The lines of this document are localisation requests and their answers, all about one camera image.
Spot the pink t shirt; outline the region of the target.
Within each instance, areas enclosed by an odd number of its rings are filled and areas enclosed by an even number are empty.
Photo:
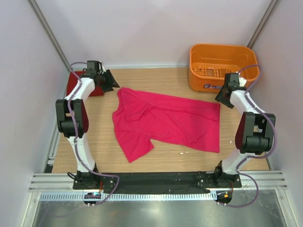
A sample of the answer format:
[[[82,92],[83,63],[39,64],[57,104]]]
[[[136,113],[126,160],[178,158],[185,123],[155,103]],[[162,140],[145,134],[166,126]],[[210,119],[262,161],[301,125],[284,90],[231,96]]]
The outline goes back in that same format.
[[[220,152],[220,105],[121,88],[112,114],[116,140],[128,162],[149,153],[152,140]]]

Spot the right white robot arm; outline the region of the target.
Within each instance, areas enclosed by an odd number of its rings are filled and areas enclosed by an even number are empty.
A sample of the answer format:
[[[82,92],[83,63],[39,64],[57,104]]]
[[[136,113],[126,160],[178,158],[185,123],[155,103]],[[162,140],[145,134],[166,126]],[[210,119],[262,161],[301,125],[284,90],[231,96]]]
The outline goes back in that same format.
[[[239,171],[251,159],[262,159],[275,146],[274,114],[261,110],[245,88],[246,79],[239,73],[226,73],[224,84],[215,100],[228,108],[236,108],[241,120],[235,134],[235,150],[215,168],[213,181],[228,187],[239,180]]]

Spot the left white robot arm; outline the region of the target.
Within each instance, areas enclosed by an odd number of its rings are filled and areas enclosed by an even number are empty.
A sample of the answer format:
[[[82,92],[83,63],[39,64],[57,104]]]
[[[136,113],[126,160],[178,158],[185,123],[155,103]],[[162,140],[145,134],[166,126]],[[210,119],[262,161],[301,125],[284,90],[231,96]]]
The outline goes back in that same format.
[[[80,75],[75,71],[77,82],[71,92],[55,102],[57,128],[69,141],[77,161],[77,172],[67,175],[74,181],[74,189],[96,189],[106,177],[115,179],[113,186],[119,183],[119,176],[99,173],[97,164],[90,152],[87,132],[89,119],[85,102],[90,94],[99,87],[102,92],[113,91],[119,85],[110,70],[100,61],[87,61]]]

